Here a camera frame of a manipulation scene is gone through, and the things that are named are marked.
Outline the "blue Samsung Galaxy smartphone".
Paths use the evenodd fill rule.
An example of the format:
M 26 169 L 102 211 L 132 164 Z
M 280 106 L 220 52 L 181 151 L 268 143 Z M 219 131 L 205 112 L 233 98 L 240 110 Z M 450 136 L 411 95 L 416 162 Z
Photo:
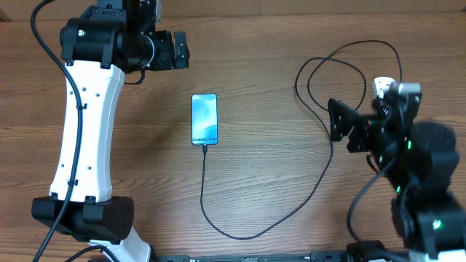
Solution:
M 218 97 L 215 93 L 191 98 L 191 143 L 196 146 L 218 143 Z

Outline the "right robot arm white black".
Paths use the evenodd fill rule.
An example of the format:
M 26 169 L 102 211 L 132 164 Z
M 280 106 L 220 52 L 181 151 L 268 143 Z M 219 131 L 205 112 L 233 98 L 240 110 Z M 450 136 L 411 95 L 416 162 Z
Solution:
M 422 99 L 418 83 L 393 82 L 375 93 L 373 115 L 328 101 L 331 140 L 348 137 L 349 152 L 368 152 L 376 177 L 395 189 L 392 222 L 410 261 L 464 261 L 465 209 L 449 192 L 459 163 L 454 131 L 414 121 Z

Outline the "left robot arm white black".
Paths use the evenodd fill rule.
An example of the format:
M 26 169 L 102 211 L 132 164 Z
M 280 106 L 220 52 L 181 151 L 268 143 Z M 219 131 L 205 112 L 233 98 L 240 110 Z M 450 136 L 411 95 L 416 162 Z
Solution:
M 53 58 L 66 77 L 63 139 L 49 193 L 33 200 L 31 214 L 110 261 L 157 258 L 134 229 L 132 198 L 112 193 L 110 153 L 126 75 L 189 65 L 186 34 L 157 30 L 161 12 L 158 0 L 98 1 L 68 20 Z

